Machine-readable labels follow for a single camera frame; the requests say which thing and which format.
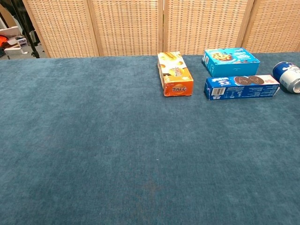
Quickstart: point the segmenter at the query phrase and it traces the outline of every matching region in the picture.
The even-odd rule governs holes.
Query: blue and white can
[[[291,62],[280,62],[273,68],[273,77],[291,93],[300,93],[300,68]]]

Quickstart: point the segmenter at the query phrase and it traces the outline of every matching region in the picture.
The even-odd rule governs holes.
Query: table
[[[184,60],[191,97],[156,56],[0,61],[0,224],[300,224],[300,95],[208,101]]]

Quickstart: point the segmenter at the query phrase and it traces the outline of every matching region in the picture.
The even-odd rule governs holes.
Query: blue cereal box
[[[212,77],[253,76],[260,63],[244,48],[208,49],[202,60]]]
[[[204,88],[209,100],[272,97],[278,90],[271,75],[209,77]]]

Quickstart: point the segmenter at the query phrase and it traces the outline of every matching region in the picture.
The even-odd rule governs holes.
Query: orange snack box
[[[194,80],[180,52],[158,53],[157,67],[164,96],[190,96]]]

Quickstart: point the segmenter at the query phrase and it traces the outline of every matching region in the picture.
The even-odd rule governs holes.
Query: red object
[[[0,47],[3,43],[7,42],[8,38],[6,36],[0,35]]]

